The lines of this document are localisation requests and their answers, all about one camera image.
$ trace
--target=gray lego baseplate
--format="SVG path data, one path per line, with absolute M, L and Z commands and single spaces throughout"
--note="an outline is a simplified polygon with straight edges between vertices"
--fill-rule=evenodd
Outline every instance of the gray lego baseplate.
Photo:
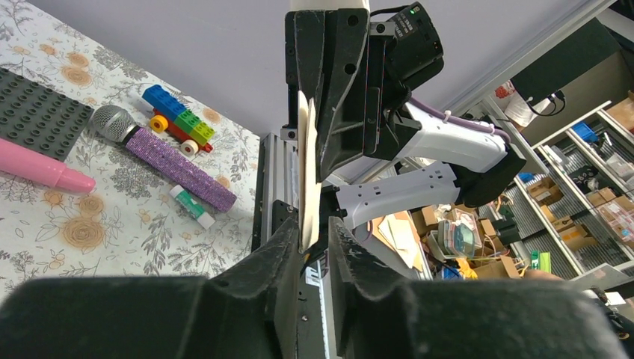
M 0 138 L 63 162 L 93 111 L 0 68 Z

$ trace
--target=white ceiling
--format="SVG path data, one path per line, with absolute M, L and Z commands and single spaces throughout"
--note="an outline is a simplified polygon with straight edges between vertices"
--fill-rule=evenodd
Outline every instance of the white ceiling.
M 440 34 L 446 65 L 415 97 L 444 109 L 538 32 L 597 1 L 421 1 Z M 31 2 L 255 133 L 278 133 L 286 123 L 288 0 Z

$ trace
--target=microphone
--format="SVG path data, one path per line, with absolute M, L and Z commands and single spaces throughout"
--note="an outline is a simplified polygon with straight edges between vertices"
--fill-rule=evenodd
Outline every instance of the microphone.
M 95 180 L 66 164 L 0 138 L 0 171 L 49 187 L 90 192 Z
M 116 105 L 102 106 L 94 112 L 91 122 L 103 137 L 123 143 L 138 158 L 219 211 L 228 212 L 236 202 L 235 194 L 159 137 L 139 127 L 123 108 Z

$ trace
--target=green label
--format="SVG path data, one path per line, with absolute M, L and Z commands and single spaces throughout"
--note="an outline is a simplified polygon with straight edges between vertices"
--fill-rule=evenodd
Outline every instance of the green label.
M 180 204 L 182 204 L 196 219 L 198 219 L 198 217 L 203 215 L 203 213 L 205 212 L 205 209 L 200 204 L 198 204 L 198 202 L 196 202 L 194 198 L 192 198 L 185 190 L 182 190 L 176 196 L 176 200 Z

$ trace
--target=purple glitter microphone handle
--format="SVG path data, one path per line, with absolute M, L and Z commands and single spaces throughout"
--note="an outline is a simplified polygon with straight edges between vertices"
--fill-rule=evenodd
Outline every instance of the purple glitter microphone handle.
M 236 202 L 235 194 L 146 129 L 139 129 L 126 148 L 221 212 L 228 212 Z

